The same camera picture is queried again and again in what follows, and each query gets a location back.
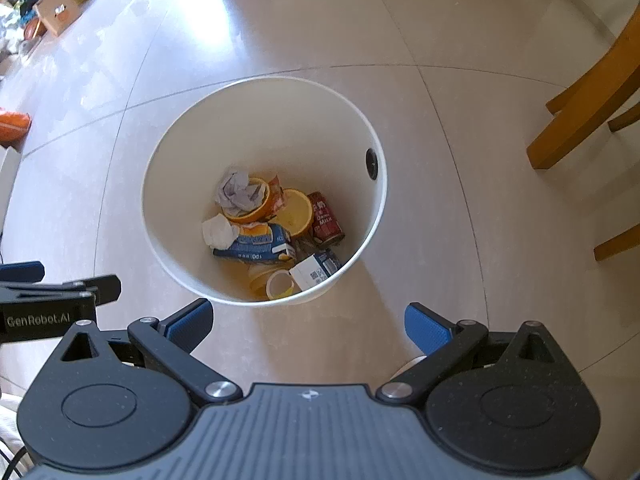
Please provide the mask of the white tissue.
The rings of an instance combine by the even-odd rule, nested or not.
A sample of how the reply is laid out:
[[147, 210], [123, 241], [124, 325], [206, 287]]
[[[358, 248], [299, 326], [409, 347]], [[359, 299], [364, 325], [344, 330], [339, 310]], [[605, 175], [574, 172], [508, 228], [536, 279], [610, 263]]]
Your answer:
[[240, 227], [223, 214], [205, 220], [201, 224], [203, 240], [212, 249], [228, 250], [240, 236]]

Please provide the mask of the milk tea paper cup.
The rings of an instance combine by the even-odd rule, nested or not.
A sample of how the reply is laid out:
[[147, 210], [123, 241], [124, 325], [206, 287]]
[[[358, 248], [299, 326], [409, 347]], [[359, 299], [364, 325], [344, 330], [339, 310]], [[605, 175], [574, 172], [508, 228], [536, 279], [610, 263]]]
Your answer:
[[279, 264], [250, 264], [247, 270], [250, 291], [265, 300], [278, 300], [300, 292], [287, 262]]

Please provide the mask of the blue snack bag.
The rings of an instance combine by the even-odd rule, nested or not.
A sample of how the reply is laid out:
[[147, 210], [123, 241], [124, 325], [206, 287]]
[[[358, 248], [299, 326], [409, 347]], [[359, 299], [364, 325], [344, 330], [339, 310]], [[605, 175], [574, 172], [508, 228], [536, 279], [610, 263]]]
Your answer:
[[273, 264], [296, 260], [290, 233], [275, 223], [242, 224], [239, 236], [227, 249], [212, 249], [219, 258], [245, 263]]

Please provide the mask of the white blue small carton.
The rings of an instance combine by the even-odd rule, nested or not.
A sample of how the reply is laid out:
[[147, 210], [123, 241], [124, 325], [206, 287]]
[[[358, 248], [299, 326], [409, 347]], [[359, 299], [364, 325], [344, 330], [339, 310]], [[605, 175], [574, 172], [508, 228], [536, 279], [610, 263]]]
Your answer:
[[341, 261], [331, 249], [315, 252], [290, 270], [293, 281], [300, 290], [308, 290], [328, 280], [342, 267]]

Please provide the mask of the orange paper bowl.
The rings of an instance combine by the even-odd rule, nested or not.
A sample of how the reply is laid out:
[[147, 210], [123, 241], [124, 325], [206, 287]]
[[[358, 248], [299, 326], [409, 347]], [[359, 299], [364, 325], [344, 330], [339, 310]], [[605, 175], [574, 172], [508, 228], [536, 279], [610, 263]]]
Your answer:
[[269, 184], [245, 172], [232, 172], [217, 188], [216, 201], [222, 213], [239, 223], [262, 218], [269, 200]]

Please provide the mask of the grey paper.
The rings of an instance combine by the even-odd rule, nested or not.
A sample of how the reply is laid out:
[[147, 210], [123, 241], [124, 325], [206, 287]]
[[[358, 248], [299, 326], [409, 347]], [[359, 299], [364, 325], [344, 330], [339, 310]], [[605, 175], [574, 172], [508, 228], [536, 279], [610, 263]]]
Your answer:
[[243, 217], [262, 206], [267, 191], [267, 185], [247, 171], [230, 170], [218, 183], [215, 202], [227, 216]]

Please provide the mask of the red drink can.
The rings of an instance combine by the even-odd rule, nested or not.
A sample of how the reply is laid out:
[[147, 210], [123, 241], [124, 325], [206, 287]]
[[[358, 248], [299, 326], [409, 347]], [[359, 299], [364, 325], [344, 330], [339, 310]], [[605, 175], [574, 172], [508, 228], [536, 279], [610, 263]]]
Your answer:
[[312, 208], [311, 236], [320, 248], [327, 248], [344, 240], [345, 232], [324, 195], [312, 192], [307, 195]]

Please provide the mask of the yellow paper bowl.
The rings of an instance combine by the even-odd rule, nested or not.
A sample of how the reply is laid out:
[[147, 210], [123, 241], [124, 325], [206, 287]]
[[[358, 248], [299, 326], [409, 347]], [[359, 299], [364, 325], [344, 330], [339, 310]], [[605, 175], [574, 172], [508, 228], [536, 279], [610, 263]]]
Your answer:
[[297, 238], [305, 235], [314, 221], [314, 210], [308, 196], [296, 188], [283, 190], [284, 205], [271, 222], [282, 226], [288, 235]]

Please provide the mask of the torn snack wrapper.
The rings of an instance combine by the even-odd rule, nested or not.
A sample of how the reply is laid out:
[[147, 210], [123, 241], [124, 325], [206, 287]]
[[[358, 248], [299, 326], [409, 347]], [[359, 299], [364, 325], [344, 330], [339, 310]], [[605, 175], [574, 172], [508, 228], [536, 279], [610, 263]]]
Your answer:
[[274, 176], [269, 182], [269, 200], [267, 219], [273, 218], [284, 206], [286, 199], [278, 176]]

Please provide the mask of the white plastic bucket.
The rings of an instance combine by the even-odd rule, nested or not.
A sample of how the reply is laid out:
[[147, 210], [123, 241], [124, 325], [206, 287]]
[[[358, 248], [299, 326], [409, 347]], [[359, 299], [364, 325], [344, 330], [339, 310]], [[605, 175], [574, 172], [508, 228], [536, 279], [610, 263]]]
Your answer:
[[257, 77], [201, 99], [160, 138], [141, 192], [145, 236], [181, 286], [215, 304], [266, 308], [246, 275], [205, 245], [201, 224], [218, 211], [215, 192], [230, 169], [279, 177], [287, 188], [321, 192], [346, 233], [341, 269], [306, 292], [274, 300], [306, 304], [328, 292], [358, 261], [380, 224], [388, 177], [373, 126], [341, 93], [294, 77]]

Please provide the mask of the orange bag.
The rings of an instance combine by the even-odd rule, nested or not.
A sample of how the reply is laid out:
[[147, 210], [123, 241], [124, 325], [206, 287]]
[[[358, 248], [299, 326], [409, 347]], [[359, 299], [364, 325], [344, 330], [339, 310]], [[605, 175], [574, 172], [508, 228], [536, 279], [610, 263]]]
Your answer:
[[0, 141], [11, 143], [24, 138], [32, 125], [29, 114], [0, 108]]

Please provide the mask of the wooden chair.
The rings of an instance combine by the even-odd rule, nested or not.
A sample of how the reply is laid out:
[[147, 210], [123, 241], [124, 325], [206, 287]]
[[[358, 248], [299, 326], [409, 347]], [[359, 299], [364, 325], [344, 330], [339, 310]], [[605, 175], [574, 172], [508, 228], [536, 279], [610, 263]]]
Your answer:
[[611, 45], [594, 64], [546, 104], [552, 121], [529, 144], [536, 170], [547, 170], [591, 133], [639, 127], [639, 0], [572, 0]]

